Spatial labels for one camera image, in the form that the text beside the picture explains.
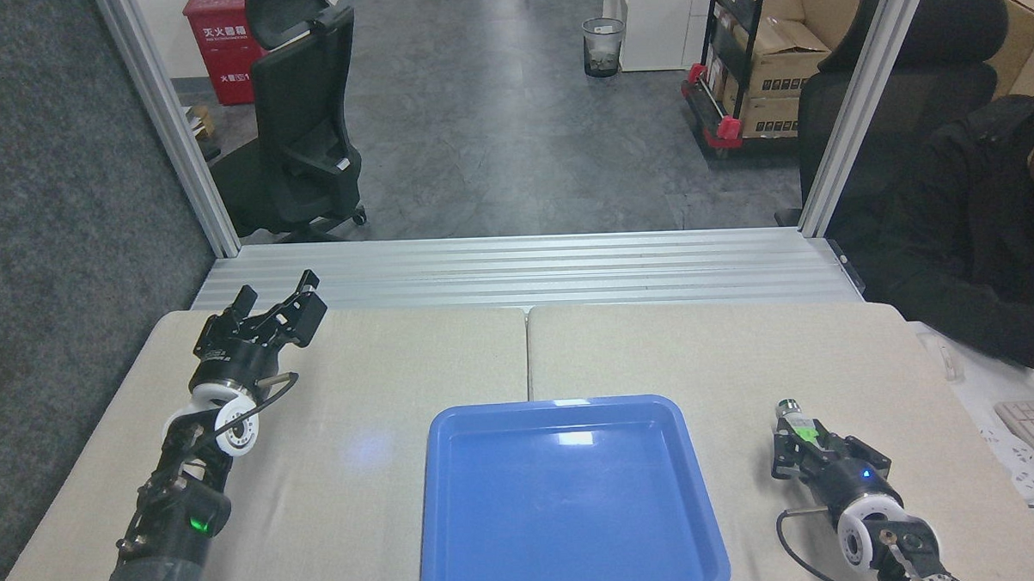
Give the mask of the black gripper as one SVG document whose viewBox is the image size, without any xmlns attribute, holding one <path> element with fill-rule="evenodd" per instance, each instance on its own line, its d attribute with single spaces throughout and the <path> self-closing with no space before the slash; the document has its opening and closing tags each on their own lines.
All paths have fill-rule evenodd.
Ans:
<svg viewBox="0 0 1034 581">
<path fill-rule="evenodd" d="M 866 495 L 889 497 L 902 514 L 902 499 L 885 477 L 892 460 L 856 436 L 830 433 L 824 448 L 816 437 L 810 440 L 795 432 L 774 434 L 771 477 L 790 480 L 810 478 L 811 491 L 830 517 L 840 517 L 847 507 Z"/>
<path fill-rule="evenodd" d="M 250 394 L 269 393 L 270 387 L 258 383 L 277 375 L 277 347 L 306 348 L 327 312 L 317 286 L 320 277 L 307 269 L 290 297 L 248 318 L 258 295 L 243 284 L 223 314 L 209 316 L 201 329 L 193 349 L 199 359 L 194 387 L 234 383 Z"/>
</svg>

